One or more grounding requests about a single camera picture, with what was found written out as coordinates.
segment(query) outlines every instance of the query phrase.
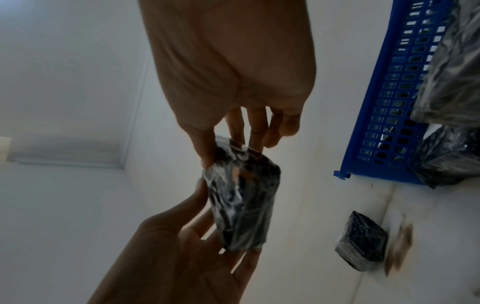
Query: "finger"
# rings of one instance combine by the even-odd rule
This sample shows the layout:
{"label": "finger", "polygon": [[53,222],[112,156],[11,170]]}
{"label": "finger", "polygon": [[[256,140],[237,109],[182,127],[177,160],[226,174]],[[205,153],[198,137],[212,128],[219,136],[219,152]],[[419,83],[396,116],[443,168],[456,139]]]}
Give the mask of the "finger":
{"label": "finger", "polygon": [[248,122],[251,126],[250,141],[248,146],[254,150],[263,150],[264,136],[269,128],[267,110],[265,108],[247,109]]}
{"label": "finger", "polygon": [[242,256],[245,254],[245,251],[225,251],[222,254],[222,259],[225,265],[230,269],[230,271],[237,265]]}
{"label": "finger", "polygon": [[230,131],[230,136],[233,140],[245,144],[244,135],[244,118],[242,116],[242,110],[240,108],[231,109],[225,115],[225,121]]}
{"label": "finger", "polygon": [[199,238],[202,238],[214,224],[212,209],[208,209],[189,227]]}
{"label": "finger", "polygon": [[282,136],[293,136],[300,130],[300,116],[302,108],[289,109],[283,111],[283,120],[278,129]]}
{"label": "finger", "polygon": [[180,127],[185,130],[190,137],[193,148],[201,158],[203,168],[210,168],[210,166],[214,164],[217,154],[214,129],[199,130],[185,124],[180,124]]}
{"label": "finger", "polygon": [[270,126],[265,134],[265,138],[263,139],[263,145],[267,148],[271,148],[279,144],[280,135],[279,128],[282,124],[284,119],[284,114],[281,110],[270,108],[272,112]]}
{"label": "finger", "polygon": [[215,231],[206,239],[205,241],[205,248],[211,251],[218,253],[222,248],[222,244],[220,242],[220,235],[219,230],[215,229]]}
{"label": "finger", "polygon": [[207,183],[201,179],[194,194],[173,207],[159,214],[157,222],[164,225],[172,232],[178,233],[183,226],[187,225],[205,207],[208,198]]}
{"label": "finger", "polygon": [[240,262],[240,265],[233,272],[233,278],[240,290],[240,294],[243,294],[250,278],[252,277],[255,268],[260,259],[260,251],[249,250]]}

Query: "hand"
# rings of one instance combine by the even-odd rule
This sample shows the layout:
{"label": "hand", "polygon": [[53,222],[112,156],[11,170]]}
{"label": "hand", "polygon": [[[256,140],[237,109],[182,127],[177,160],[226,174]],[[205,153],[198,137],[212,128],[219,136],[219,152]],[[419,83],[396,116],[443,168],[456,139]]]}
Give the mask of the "hand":
{"label": "hand", "polygon": [[[214,126],[249,146],[294,135],[316,77],[305,0],[138,0],[163,92],[204,167]],[[270,107],[270,125],[266,107]]]}
{"label": "hand", "polygon": [[176,207],[144,221],[88,304],[236,304],[257,266],[260,253],[219,254],[217,231],[201,240],[214,223],[209,210],[182,230],[207,202],[207,186]]}

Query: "clear plastic wrap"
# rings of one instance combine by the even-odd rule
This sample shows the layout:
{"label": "clear plastic wrap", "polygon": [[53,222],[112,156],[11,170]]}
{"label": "clear plastic wrap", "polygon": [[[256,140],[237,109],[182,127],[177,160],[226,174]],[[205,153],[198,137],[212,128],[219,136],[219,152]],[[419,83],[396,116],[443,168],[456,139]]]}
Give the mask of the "clear plastic wrap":
{"label": "clear plastic wrap", "polygon": [[217,136],[216,143],[216,163],[203,177],[223,247],[261,248],[267,240],[280,168],[231,139]]}
{"label": "clear plastic wrap", "polygon": [[[480,0],[458,0],[411,119],[480,127]],[[444,30],[440,26],[435,31]]]}
{"label": "clear plastic wrap", "polygon": [[385,259],[389,234],[368,217],[353,211],[335,251],[354,269],[370,271]]}
{"label": "clear plastic wrap", "polygon": [[478,128],[440,127],[418,146],[421,169],[416,174],[431,188],[480,176],[479,140]]}

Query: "person's left hand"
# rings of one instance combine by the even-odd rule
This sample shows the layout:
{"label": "person's left hand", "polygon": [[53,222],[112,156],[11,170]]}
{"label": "person's left hand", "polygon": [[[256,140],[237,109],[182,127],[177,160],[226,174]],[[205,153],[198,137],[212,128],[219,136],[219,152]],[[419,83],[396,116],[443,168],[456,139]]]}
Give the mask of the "person's left hand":
{"label": "person's left hand", "polygon": [[210,210],[182,230],[205,206],[207,192],[202,180],[190,198],[145,220],[88,304],[239,303],[260,252],[219,254],[218,231],[202,240],[214,223]]}

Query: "blue plastic crate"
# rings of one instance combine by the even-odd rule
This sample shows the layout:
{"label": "blue plastic crate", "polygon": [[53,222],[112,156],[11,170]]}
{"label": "blue plastic crate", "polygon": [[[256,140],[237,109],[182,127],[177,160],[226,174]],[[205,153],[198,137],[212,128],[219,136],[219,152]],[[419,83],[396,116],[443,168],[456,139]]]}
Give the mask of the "blue plastic crate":
{"label": "blue plastic crate", "polygon": [[334,176],[351,174],[422,184],[413,173],[427,124],[410,120],[453,0],[396,0],[355,128]]}

